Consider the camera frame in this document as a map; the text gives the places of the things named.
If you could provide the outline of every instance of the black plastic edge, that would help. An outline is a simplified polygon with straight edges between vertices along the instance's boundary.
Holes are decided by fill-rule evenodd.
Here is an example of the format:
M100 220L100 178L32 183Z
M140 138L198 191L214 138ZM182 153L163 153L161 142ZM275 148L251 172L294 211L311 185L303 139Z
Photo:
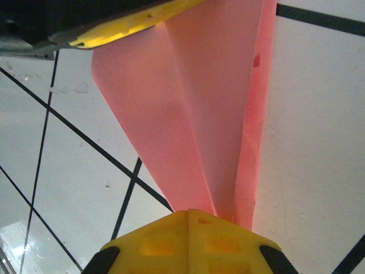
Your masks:
M260 251L273 274L299 274L283 252L268 245L260 246Z
M120 250L108 247L95 254L81 274L108 274Z

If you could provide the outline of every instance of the black grout line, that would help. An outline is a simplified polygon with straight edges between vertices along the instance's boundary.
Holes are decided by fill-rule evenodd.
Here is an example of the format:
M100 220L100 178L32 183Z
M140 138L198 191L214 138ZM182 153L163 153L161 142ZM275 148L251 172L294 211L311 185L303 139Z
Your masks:
M59 56L59 51L56 52L56 58L55 58L55 61L54 61L54 66L53 66L53 74L52 74L52 80L51 80L51 87L53 87L53 85L54 85L55 75L56 75L56 71L57 71L58 56ZM48 95L48 101L47 101L47 105L48 106L51 105L51 101L52 101L52 93L50 92L49 95ZM50 114L49 110L46 109L46 117L44 119L42 138L40 140L38 163L37 163L37 166L36 166L34 186L33 186L33 194L32 194L32 199L31 199L31 204L30 204L30 211L29 211L29 217L28 217L28 223L27 223L27 230L26 230L26 234L25 234L25 242L24 242L24 249L23 249L24 252L22 254L21 267L20 267L20 271L19 271L20 274L22 274L22 272L23 272L24 259L25 259L25 255L26 255L25 250L26 250L26 247L28 245L29 230L30 230L30 224L31 224L31 221L32 221L32 214L33 214L34 202L35 202L35 193L37 191L37 184L38 184L38 178L39 178L39 170L40 170L40 164L42 162L42 154L43 154L43 148L44 148L44 140L46 138L46 131L47 131L48 116L49 116L49 114Z
M138 173L141 169L141 166L142 166L142 161L141 159L138 157L137 159L137 162L136 162L136 165L135 165L135 168L133 170L133 174L138 176ZM111 236L111 240L114 240L117 235L118 235L118 232L119 232L119 229L120 229L120 226L121 226L121 223L123 221L123 218L124 218L124 215L125 215L125 212L127 211L127 207L128 207L128 203L131 199L131 196L132 196L132 193L133 193L133 189L135 187L135 180L133 178L131 178L131 181L129 182L129 186L128 186L128 189L127 189L127 193L125 193L125 197L124 197L124 200L123 200L123 203L121 205L121 209L120 209L120 212L119 212L119 216L116 220L116 223L115 223L115 226L114 226L114 230L113 230L113 233L112 233L112 236Z
M18 193L21 195L21 197L24 199L24 201L28 204L29 207L31 207L31 203L28 201L27 197L23 194L23 192L19 189L17 184L14 183L14 181L9 177L9 175L6 173L6 171L0 166L0 170L4 173L5 177L9 180L9 182L13 185L13 187L18 191ZM82 271L82 267L80 264L76 261L76 259L73 257L73 255L67 250L67 248L64 246L64 244L61 242L61 240L58 238L58 236L55 234L55 232L51 229L51 227L47 224L47 222L41 217L41 215L38 213L38 211L33 208L33 212L37 215L39 220L43 223L43 225L47 228L50 234L52 234L53 238L57 241L57 243L61 246L61 248L65 251L65 253L69 256L71 261L76 265L76 267Z
M84 134L81 130L75 127L72 123L70 123L66 118L64 118L60 113L55 111L51 106L48 106L40 97L35 95L29 88L24 86L20 81L15 79L12 75L10 75L6 70L0 67L0 72L2 72L5 76L7 76L10 80L12 80L18 87L20 87L23 91L28 93L33 99L35 99L39 104L41 104L44 108L48 109L50 113L52 113L57 119L59 119L63 124L65 124L69 129L71 129L74 133L79 135L85 142L87 142L94 150L103 155L109 162L111 162L115 167L117 167L121 172L126 174L129 178L133 178L136 183L146 190L152 197L158 200L162 205L164 205L167 209L173 212L167 200L162 197L157 191L155 191L152 187L142 181L140 178L135 176L132 171L130 171L127 167L121 164L118 160L116 160L112 155L110 155L106 150L101 148L98 144L96 144L93 140L91 140L86 134Z
M24 201L28 204L28 206L30 205L30 202L28 201L27 197L25 197L25 195L23 194L23 192L19 189L19 187L17 186L17 184L14 183L14 181L11 179L11 177L6 173L6 171L2 168L2 166L0 166L0 170L2 171L2 173L4 173L5 177L9 180L9 182L13 185L13 187L16 189L16 191L18 191L18 193L21 195L21 197L24 199Z
M332 274L350 274L365 257L365 234L355 244Z
M325 27L327 29L338 30L344 33L365 37L365 23L361 21L324 13L317 13L316 11L304 10L298 7L291 7L282 4L277 5L276 15L295 21Z
M71 259L71 261L76 265L76 267L82 271L82 267L81 265L78 263L78 261L76 261L76 259L73 257L73 255L68 251L68 249L64 246L64 244L61 242L61 240L57 237L57 235L55 234L55 232L53 232L53 230L50 228L50 226L47 224L47 222L41 217L41 215L38 213L38 211L33 208L33 212L37 215L37 217L39 218L39 220L43 223L43 225L48 229L48 231L50 232L50 234L52 234L53 238L57 241L57 243L62 247L63 251L65 251L65 253L69 256L69 258Z

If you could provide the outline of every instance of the yellow plastic object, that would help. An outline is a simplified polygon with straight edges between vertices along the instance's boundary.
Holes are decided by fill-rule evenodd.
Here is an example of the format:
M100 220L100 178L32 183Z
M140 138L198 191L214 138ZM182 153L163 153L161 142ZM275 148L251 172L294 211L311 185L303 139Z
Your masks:
M272 241L197 209L178 211L106 244L109 274L272 274L259 247Z
M113 21L102 23L79 36L70 45L80 48L98 47L166 21L204 1L172 0Z

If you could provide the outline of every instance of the dark object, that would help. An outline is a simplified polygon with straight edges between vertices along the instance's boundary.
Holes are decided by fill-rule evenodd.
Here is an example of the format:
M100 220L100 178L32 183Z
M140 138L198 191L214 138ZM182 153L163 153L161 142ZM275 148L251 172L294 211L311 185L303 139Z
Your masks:
M1 0L0 55L53 60L95 26L169 1Z
M118 247L108 247L98 252L81 274L108 274L118 254Z
M260 246L260 251L273 274L299 274L283 252L267 245Z

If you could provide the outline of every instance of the white tile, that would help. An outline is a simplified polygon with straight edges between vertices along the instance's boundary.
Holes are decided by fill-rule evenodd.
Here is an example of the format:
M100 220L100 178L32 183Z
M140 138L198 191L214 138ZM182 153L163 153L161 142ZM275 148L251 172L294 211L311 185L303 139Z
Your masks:
M78 270L36 214L33 214L30 224L22 273L80 273L80 270Z
M92 51L62 50L52 107L131 171L137 153L91 78Z
M171 213L137 184L133 189L118 237L123 236Z
M155 191L157 191L162 197L165 197L144 164L141 166L138 177L150 187L152 187Z
M0 73L0 165L31 200L46 109Z
M0 57L0 67L45 102L51 86L54 61Z
M30 207L0 171L0 248L19 272Z
M365 231L365 39L277 19L254 230L303 273Z
M339 17L365 21L364 0L279 0L280 4L300 7L306 10L317 11Z
M82 267L110 240L129 180L50 115L35 208Z

